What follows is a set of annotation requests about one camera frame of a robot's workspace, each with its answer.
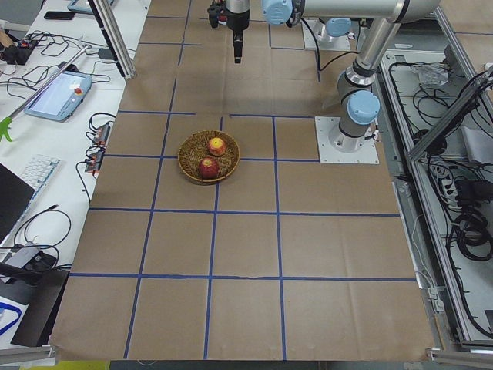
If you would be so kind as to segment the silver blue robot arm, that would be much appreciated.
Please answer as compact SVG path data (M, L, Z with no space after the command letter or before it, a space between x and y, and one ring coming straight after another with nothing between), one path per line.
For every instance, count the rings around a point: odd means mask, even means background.
M370 91L377 67L401 24L415 22L433 12L438 1L262 1L262 13L271 25L295 26L303 16L372 19L369 34L356 58L337 82L344 110L330 131L331 145L354 153L380 111L379 99Z

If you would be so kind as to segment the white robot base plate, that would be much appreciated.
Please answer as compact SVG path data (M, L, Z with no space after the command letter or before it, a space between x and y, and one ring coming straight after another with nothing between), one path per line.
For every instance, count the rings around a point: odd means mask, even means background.
M374 140L366 140L370 128L362 137L351 138L340 131L340 117L316 116L314 122L321 163L379 164Z

